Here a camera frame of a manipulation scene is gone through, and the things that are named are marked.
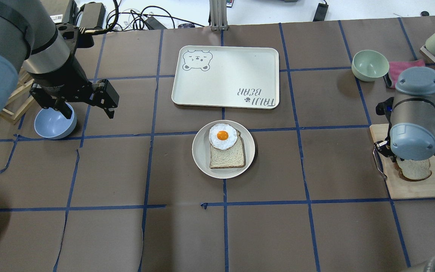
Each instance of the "egg yolk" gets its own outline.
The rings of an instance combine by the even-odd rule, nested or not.
[[[221,141],[227,140],[228,137],[229,137],[229,134],[224,130],[221,130],[217,133],[217,138]]]

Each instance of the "white tray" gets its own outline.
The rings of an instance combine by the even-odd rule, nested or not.
[[[179,52],[172,101],[271,110],[279,103],[278,60],[273,48],[186,45]]]

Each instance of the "light blue bowl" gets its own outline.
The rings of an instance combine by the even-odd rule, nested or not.
[[[68,136],[76,127],[75,111],[70,104],[71,118],[66,119],[63,114],[52,108],[42,109],[35,118],[35,131],[38,135],[48,139],[61,139]]]
[[[377,51],[362,50],[353,57],[352,72],[362,81],[375,81],[389,72],[389,61]]]

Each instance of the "wooden cutting board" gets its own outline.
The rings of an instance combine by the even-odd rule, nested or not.
[[[370,126],[373,142],[383,141],[387,137],[388,124]],[[435,156],[431,157],[430,170],[432,175],[423,181],[405,181],[399,177],[390,158],[380,155],[386,183],[392,199],[435,198]]]

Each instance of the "mint green bowl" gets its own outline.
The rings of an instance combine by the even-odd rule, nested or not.
[[[389,61],[377,51],[362,50],[353,57],[352,72],[362,81],[375,81],[389,72]]]

